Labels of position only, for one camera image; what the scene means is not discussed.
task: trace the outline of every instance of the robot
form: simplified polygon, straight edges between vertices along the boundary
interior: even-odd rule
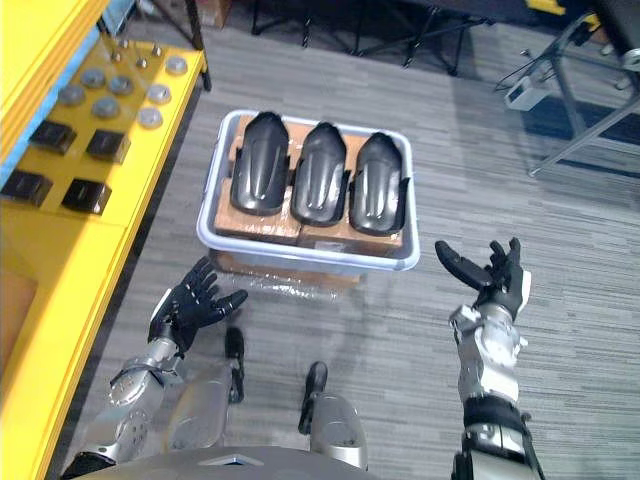
[[[514,326],[527,303],[531,275],[520,266],[520,243],[508,253],[491,242],[484,269],[446,242],[436,254],[457,279],[478,291],[471,306],[450,316],[460,358],[458,390],[464,432],[451,480],[544,480],[517,409],[514,367],[527,342]],[[167,290],[149,325],[145,353],[126,361],[111,380],[108,405],[89,426],[85,444],[63,479],[371,479],[364,430],[357,411],[340,395],[325,392],[328,369],[311,365],[298,430],[310,436],[310,451],[280,447],[225,447],[229,404],[241,402],[244,339],[229,327],[225,358],[185,389],[167,427],[166,453],[134,460],[165,389],[184,381],[183,359],[200,328],[219,322],[247,298],[239,290],[215,299],[216,275],[205,257]]]

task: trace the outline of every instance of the white device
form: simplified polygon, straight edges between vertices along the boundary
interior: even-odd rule
[[[525,75],[509,89],[504,103],[511,110],[529,111],[551,93],[543,83]]]

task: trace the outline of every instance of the robotic arm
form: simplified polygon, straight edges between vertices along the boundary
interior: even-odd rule
[[[135,457],[167,385],[182,383],[182,360],[202,327],[219,322],[247,298],[239,290],[214,299],[216,274],[207,257],[165,292],[149,324],[147,347],[111,380],[107,407],[91,423],[85,444],[63,479],[102,470]]]
[[[462,451],[456,454],[452,480],[544,480],[525,424],[517,409],[514,368],[527,341],[514,327],[529,298],[531,274],[520,266],[520,242],[510,250],[493,241],[491,264],[480,268],[446,242],[436,242],[442,265],[478,291],[472,306],[449,317],[460,357],[458,391],[464,406]]]

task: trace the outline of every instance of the plastic bin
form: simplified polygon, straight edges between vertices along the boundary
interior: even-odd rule
[[[375,257],[353,253],[331,252],[291,245],[280,245],[256,240],[218,235],[214,220],[218,208],[220,186],[229,170],[229,148],[235,136],[238,121],[243,115],[256,116],[255,110],[234,110],[227,114],[218,131],[218,141],[211,159],[200,214],[198,216],[198,238],[207,247],[230,252],[234,259],[247,265],[271,266],[284,269],[311,272],[325,272],[339,275],[358,275],[369,270],[409,270],[420,258],[420,243],[416,219],[416,202],[411,164],[411,146],[407,138],[397,132],[335,124],[344,135],[369,137],[382,131],[395,141],[404,159],[403,177],[411,177],[407,189],[406,217],[402,231],[402,247],[391,257]],[[318,121],[282,116],[284,122],[316,125]]]

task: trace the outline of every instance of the yellow shelf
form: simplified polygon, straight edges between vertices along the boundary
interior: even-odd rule
[[[109,0],[3,0],[0,161]]]
[[[50,120],[69,124],[76,132],[64,156],[29,147],[17,168],[47,176],[53,186],[39,207],[2,200],[0,230],[2,264],[25,263],[17,271],[37,281],[38,289],[3,372],[2,478],[43,478],[62,427],[78,378],[118,280],[136,231],[164,164],[184,109],[203,66],[201,52],[164,47],[161,57],[150,55],[151,45],[138,44],[149,66],[134,66],[133,51],[123,60],[109,61],[111,44],[101,39],[72,80],[86,68],[100,67],[107,81],[129,76],[134,93],[117,97],[120,115],[114,120],[91,116],[93,101],[106,88],[85,89],[77,107],[56,106]],[[169,55],[186,59],[188,72],[168,75]],[[157,107],[163,116],[155,130],[141,128],[136,114],[149,106],[145,92],[151,83],[167,85],[172,100]],[[84,150],[97,128],[127,132],[131,145],[124,163],[95,160]],[[60,206],[75,177],[107,183],[112,189],[101,216],[72,212]]]

